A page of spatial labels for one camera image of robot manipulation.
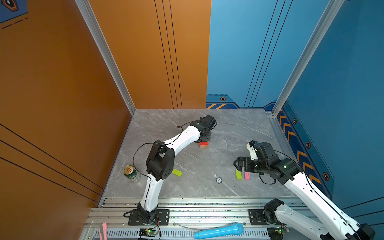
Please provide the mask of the pink wood block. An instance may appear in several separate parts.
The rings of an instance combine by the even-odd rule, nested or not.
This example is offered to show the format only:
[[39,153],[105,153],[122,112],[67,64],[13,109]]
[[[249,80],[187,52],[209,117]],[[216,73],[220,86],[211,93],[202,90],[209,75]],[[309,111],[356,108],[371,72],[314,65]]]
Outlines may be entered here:
[[244,179],[249,181],[251,179],[250,173],[245,172]]

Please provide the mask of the lone green wood block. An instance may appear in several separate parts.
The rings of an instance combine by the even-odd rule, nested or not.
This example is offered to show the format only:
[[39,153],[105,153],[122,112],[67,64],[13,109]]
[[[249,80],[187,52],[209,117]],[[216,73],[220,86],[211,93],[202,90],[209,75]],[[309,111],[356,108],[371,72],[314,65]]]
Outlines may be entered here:
[[173,169],[172,174],[175,175],[175,176],[178,176],[178,177],[182,177],[183,172],[181,172],[181,171],[179,171],[177,169]]

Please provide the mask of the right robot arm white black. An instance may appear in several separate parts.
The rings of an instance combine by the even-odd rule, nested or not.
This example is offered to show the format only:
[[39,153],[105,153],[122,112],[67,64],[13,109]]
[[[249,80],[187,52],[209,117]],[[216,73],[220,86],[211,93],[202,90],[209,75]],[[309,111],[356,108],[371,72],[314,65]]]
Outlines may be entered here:
[[249,157],[238,157],[234,166],[239,172],[269,175],[291,190],[316,215],[314,221],[279,199],[264,206],[264,221],[269,225],[288,225],[311,240],[373,240],[375,230],[368,224],[360,224],[337,207],[308,178],[299,164],[287,157],[280,160],[267,142],[251,141],[247,144]]

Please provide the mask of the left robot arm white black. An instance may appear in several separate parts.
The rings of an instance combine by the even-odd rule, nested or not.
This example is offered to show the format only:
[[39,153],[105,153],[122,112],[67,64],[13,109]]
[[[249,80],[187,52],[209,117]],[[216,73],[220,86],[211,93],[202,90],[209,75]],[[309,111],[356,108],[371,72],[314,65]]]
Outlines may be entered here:
[[139,216],[145,224],[151,224],[157,220],[159,194],[164,180],[174,170],[177,154],[192,143],[209,142],[211,130],[217,125],[217,120],[206,115],[196,121],[191,121],[184,126],[179,126],[181,133],[175,137],[152,143],[151,150],[146,160],[148,178],[144,196],[137,206]]

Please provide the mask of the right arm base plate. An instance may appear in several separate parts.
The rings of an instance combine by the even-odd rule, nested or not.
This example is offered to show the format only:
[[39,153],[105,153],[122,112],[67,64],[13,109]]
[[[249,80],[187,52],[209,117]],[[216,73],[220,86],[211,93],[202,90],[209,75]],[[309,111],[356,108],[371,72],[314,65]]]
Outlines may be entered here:
[[275,212],[266,209],[249,209],[249,220],[252,226],[283,226]]

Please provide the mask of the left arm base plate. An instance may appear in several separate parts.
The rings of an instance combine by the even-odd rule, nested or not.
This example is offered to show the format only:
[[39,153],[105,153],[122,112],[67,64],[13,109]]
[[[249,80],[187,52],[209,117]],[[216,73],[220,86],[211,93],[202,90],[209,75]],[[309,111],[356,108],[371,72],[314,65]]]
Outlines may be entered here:
[[167,226],[170,220],[169,209],[155,209],[147,213],[144,210],[133,210],[130,213],[129,226]]

